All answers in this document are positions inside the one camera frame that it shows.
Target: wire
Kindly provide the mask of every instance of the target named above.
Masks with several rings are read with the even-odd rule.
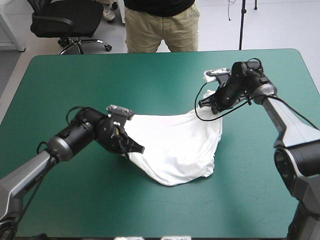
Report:
[[[65,120],[66,120],[66,123],[70,126],[70,122],[69,122],[69,114],[73,111],[73,110],[76,110],[76,109],[82,109],[82,110],[85,110],[86,108],[84,106],[74,106],[73,108],[71,108],[66,116],[65,116]]]
[[[41,147],[42,144],[46,145],[46,146],[49,148],[49,150],[52,152],[52,149],[51,149],[50,145],[49,145],[48,143],[46,143],[45,141],[42,141],[42,142],[39,143],[39,145],[38,145],[38,147],[37,147],[37,149],[36,149],[36,153],[37,153],[37,154],[39,154],[39,150],[40,150],[40,147]],[[17,227],[17,228],[18,228],[18,224],[20,223],[20,221],[21,221],[22,218],[24,217],[24,215],[25,215],[25,213],[26,213],[29,205],[31,204],[31,201],[34,199],[34,197],[35,197],[35,195],[36,195],[36,193],[37,193],[37,191],[38,191],[38,189],[39,189],[39,187],[40,187],[40,184],[42,183],[45,175],[47,174],[48,169],[49,169],[49,166],[50,166],[51,161],[52,161],[52,158],[53,158],[53,155],[50,154],[50,158],[49,158],[48,162],[46,163],[44,170],[42,171],[42,173],[41,173],[40,176],[38,177],[38,178],[40,178],[40,179],[38,179],[38,183],[37,183],[35,189],[33,190],[32,195],[30,196],[28,202],[26,203],[26,205],[25,205],[25,207],[24,207],[24,209],[23,209],[20,217],[19,217],[18,220],[16,221],[16,227]]]
[[[203,88],[207,85],[208,83],[206,82],[205,84],[202,85],[202,87],[200,88],[200,91],[198,92],[198,94],[196,95],[195,97],[195,100],[194,100],[194,112],[195,112],[195,115],[197,116],[198,119],[200,119],[201,121],[204,121],[204,122],[211,122],[211,121],[215,121],[215,120],[218,120],[230,113],[232,113],[233,111],[243,107],[244,105],[248,104],[251,100],[255,99],[255,98],[258,98],[258,97],[263,97],[262,98],[262,101],[261,101],[261,104],[263,105],[264,103],[264,100],[266,100],[267,98],[270,98],[270,99],[275,99],[275,100],[278,100],[280,101],[281,103],[283,103],[284,105],[286,105],[289,109],[291,109],[294,113],[296,113],[298,116],[300,116],[301,118],[303,118],[306,122],[308,122],[313,128],[319,130],[319,128],[313,124],[308,118],[306,118],[305,116],[303,116],[301,113],[299,113],[297,110],[295,110],[293,107],[291,107],[288,103],[286,103],[284,100],[282,100],[280,97],[274,95],[274,94],[270,94],[270,95],[257,95],[257,96],[254,96],[254,97],[251,97],[251,98],[247,98],[247,101],[238,105],[237,107],[233,108],[232,110],[216,117],[216,118],[213,118],[213,119],[202,119],[198,113],[197,113],[197,99],[201,93],[201,91],[203,90]]]
[[[234,1],[231,1],[231,0],[227,0],[228,1],[228,19],[229,19],[229,21],[231,21],[232,19],[230,18],[230,3],[235,3],[236,2],[236,0],[234,0]]]
[[[10,230],[10,232],[8,232],[8,235],[7,235],[7,239],[8,239],[8,240],[11,240],[11,239],[13,239],[13,238],[15,237],[15,235],[16,235],[16,233],[17,233],[17,230],[18,230],[18,225],[19,225],[19,223],[21,222],[21,220],[22,220],[22,218],[24,217],[26,211],[28,210],[28,208],[29,208],[32,200],[34,199],[34,197],[35,197],[35,195],[36,195],[36,193],[37,193],[37,191],[38,191],[38,189],[39,189],[39,187],[40,187],[40,185],[41,185],[41,183],[42,183],[45,175],[48,173],[48,170],[49,170],[49,167],[50,167],[50,165],[51,165],[51,163],[52,163],[53,157],[56,157],[56,156],[54,155],[54,151],[52,150],[52,148],[50,147],[50,145],[49,145],[48,143],[46,143],[45,141],[42,141],[42,142],[39,143],[39,145],[38,145],[38,147],[37,147],[37,149],[36,149],[37,154],[39,154],[40,147],[41,147],[41,145],[43,145],[43,144],[46,145],[46,146],[49,148],[50,158],[49,158],[48,162],[46,163],[43,171],[42,171],[41,174],[38,176],[38,178],[37,178],[37,185],[35,186],[35,188],[34,188],[32,194],[31,194],[28,202],[27,202],[26,205],[24,206],[24,208],[23,208],[23,210],[22,210],[22,212],[21,212],[21,215],[19,216],[19,218],[18,218],[17,221],[14,221],[14,220],[6,220],[6,221],[3,221],[3,222],[0,222],[0,229],[1,229],[2,225],[7,225],[7,224],[10,225],[9,227],[4,227],[4,229],[1,229],[1,230],[0,230],[0,233],[1,233],[1,234],[2,234],[2,233],[5,233],[5,232],[8,231],[8,230]]]
[[[299,113],[297,110],[295,110],[292,106],[290,106],[288,103],[286,103],[283,99],[281,99],[280,97],[278,96],[275,96],[275,95],[272,95],[272,96],[266,96],[263,100],[262,100],[262,103],[263,101],[266,99],[266,98],[270,98],[270,99],[275,99],[275,100],[278,100],[280,101],[281,103],[283,103],[284,105],[286,105],[289,109],[291,109],[293,112],[295,112],[295,114],[297,114],[299,117],[303,118],[306,122],[308,122],[312,127],[314,127],[315,129],[319,130],[319,128],[313,124],[308,118],[306,118],[305,116],[303,116],[301,113]]]

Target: black chair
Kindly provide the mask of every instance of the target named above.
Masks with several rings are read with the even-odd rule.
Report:
[[[84,54],[82,44],[100,43],[107,52],[112,46],[100,39],[91,38],[100,24],[103,5],[92,0],[27,0],[32,6],[31,32],[39,38],[60,38],[63,47],[60,55],[77,47]]]

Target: green tabletop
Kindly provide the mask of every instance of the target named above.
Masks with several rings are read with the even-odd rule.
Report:
[[[66,127],[74,106],[183,114],[205,70],[250,58],[261,59],[280,97],[320,124],[320,96],[294,49],[37,56],[0,125],[0,178]],[[223,119],[213,175],[174,187],[93,142],[45,177],[18,236],[283,237],[297,201],[274,164],[277,136],[263,107],[246,105]]]

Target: tripod stand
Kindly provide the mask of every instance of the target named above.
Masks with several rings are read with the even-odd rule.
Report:
[[[254,0],[254,10],[258,9],[257,4],[258,4],[258,0]],[[242,49],[242,36],[243,36],[243,31],[244,31],[244,20],[245,20],[246,13],[247,13],[246,0],[242,0],[239,50]]]

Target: white cloth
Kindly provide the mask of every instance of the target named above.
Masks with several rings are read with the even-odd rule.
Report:
[[[197,108],[203,119],[212,119],[210,107]],[[134,115],[126,121],[128,136],[145,147],[129,158],[151,178],[166,186],[208,177],[214,171],[214,155],[222,135],[222,118],[201,121],[195,110],[173,116]]]

